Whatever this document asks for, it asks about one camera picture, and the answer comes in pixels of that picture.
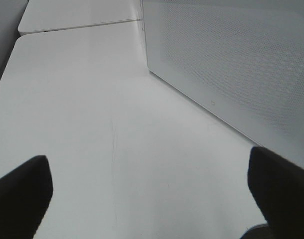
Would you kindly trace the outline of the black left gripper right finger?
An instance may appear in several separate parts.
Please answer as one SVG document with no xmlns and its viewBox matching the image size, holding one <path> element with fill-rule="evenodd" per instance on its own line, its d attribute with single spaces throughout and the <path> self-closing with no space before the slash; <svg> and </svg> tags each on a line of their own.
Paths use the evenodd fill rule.
<svg viewBox="0 0 304 239">
<path fill-rule="evenodd" d="M 304 169 L 254 146 L 247 184 L 275 238 L 304 239 Z"/>
</svg>

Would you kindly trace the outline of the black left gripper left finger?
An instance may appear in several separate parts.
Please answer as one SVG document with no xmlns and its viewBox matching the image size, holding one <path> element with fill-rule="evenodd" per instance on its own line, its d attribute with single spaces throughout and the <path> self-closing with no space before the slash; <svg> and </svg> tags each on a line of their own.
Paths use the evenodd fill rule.
<svg viewBox="0 0 304 239">
<path fill-rule="evenodd" d="M 53 195 L 46 156 L 35 156 L 0 178 L 0 239 L 31 239 Z"/>
</svg>

